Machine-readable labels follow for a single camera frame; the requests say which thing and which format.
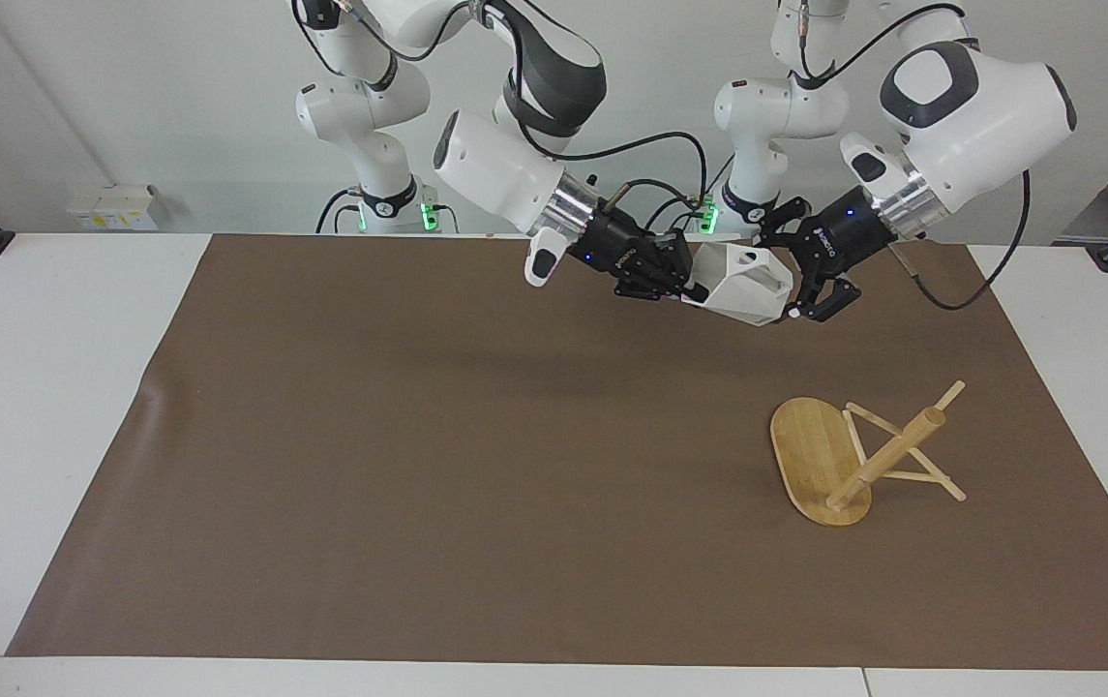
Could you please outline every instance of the brown tablecloth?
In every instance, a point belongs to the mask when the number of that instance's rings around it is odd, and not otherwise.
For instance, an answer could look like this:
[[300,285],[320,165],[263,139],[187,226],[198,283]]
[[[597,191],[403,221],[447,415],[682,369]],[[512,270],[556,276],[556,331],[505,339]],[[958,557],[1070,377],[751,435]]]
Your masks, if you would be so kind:
[[[752,329],[522,260],[214,238],[9,655],[1108,670],[1108,498],[993,297],[878,256]],[[793,510],[780,402],[904,422],[955,379],[924,450],[968,502]]]

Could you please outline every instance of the green light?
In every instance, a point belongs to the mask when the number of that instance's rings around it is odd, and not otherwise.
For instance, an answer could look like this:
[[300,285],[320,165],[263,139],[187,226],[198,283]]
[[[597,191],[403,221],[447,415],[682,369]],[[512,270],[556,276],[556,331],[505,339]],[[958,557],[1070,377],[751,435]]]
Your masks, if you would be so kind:
[[430,230],[430,233],[438,229],[438,212],[428,203],[420,204],[420,212],[424,215],[424,229]]
[[721,216],[721,212],[717,208],[717,203],[714,203],[712,196],[709,195],[705,198],[702,211],[699,214],[699,232],[701,234],[712,234],[717,230],[717,218]]

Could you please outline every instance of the white table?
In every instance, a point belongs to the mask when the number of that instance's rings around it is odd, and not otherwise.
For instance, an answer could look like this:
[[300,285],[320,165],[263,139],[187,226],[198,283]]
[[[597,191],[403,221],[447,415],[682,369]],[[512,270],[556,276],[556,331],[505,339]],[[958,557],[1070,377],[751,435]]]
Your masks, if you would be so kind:
[[[0,257],[0,656],[208,242],[21,235]],[[973,252],[991,270],[1002,250]],[[1078,249],[1023,249],[996,291],[1108,491],[1108,275]],[[0,657],[0,694],[18,691],[1102,697],[1108,674]]]

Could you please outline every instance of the wooden base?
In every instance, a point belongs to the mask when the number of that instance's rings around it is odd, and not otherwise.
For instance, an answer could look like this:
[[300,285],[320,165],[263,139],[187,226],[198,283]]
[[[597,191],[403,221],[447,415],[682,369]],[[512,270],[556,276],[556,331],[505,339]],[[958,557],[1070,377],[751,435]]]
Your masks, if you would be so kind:
[[838,407],[810,397],[788,401],[778,408],[770,432],[787,494],[802,515],[832,526],[863,520],[872,509],[871,489],[841,511],[829,508],[829,496],[863,464]]

